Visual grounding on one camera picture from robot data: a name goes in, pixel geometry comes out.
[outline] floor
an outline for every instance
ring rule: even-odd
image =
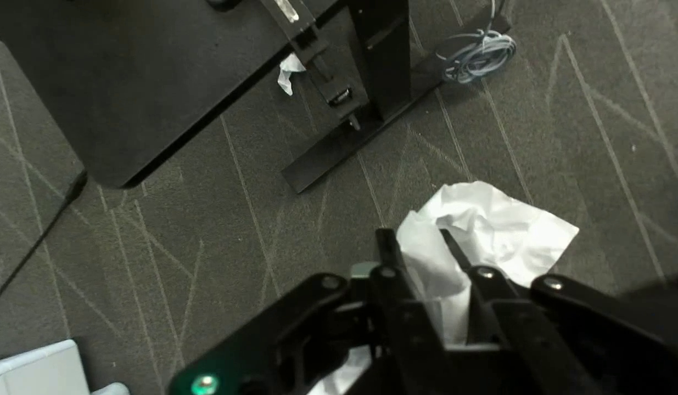
[[[412,1],[414,48],[484,5]],[[93,388],[163,393],[307,275],[371,258],[376,227],[475,179],[580,228],[557,272],[613,295],[672,283],[678,1],[509,0],[505,12],[520,48],[505,71],[467,94],[440,88],[303,195],[278,171],[332,118],[307,80],[286,97],[276,75],[140,187],[90,184],[0,302],[0,356],[73,337]],[[80,169],[0,44],[0,282]]]

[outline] patterned carpet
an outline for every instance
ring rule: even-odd
[[[412,1],[416,50],[485,2]],[[678,1],[509,0],[520,52],[446,86],[316,187],[279,170],[331,114],[275,73],[132,190],[85,194],[0,302],[0,356],[74,337],[93,390],[171,375],[307,275],[372,258],[444,183],[480,179],[580,234],[555,270],[620,295],[678,276]],[[328,27],[341,42],[346,20]],[[334,49],[346,64],[348,48]],[[0,43],[0,282],[81,169]]]

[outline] screw head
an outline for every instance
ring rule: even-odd
[[[544,278],[544,284],[547,287],[552,288],[552,289],[557,290],[557,291],[563,288],[563,283],[561,283],[561,281],[559,281],[559,280],[557,280],[556,278],[553,278],[553,277]]]
[[[193,395],[213,395],[219,388],[219,379],[214,375],[199,375],[191,387]]]
[[[339,287],[339,279],[334,276],[327,275],[322,279],[322,286],[329,290],[335,290]]]
[[[393,268],[382,268],[382,269],[380,270],[380,274],[381,274],[383,277],[393,278],[393,277],[395,277],[395,274],[396,274],[396,273],[395,273],[395,270],[394,270]]]
[[[485,278],[493,278],[495,277],[495,272],[492,271],[490,268],[479,268],[478,269],[478,274],[482,275]]]

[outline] white tissue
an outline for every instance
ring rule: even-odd
[[[499,267],[529,287],[548,272],[578,228],[484,182],[444,185],[397,230],[407,272],[444,345],[463,345],[468,334],[471,282],[444,242],[451,233],[472,265]],[[341,395],[369,365],[365,349],[312,388],[311,395]]]
[[[278,85],[290,96],[293,95],[293,83],[290,82],[290,76],[294,72],[303,72],[306,70],[297,58],[297,55],[291,53],[281,62],[281,74],[278,75]]]

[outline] green led light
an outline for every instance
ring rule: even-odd
[[[214,375],[199,375],[192,385],[193,395],[213,395],[219,388],[219,379]]]

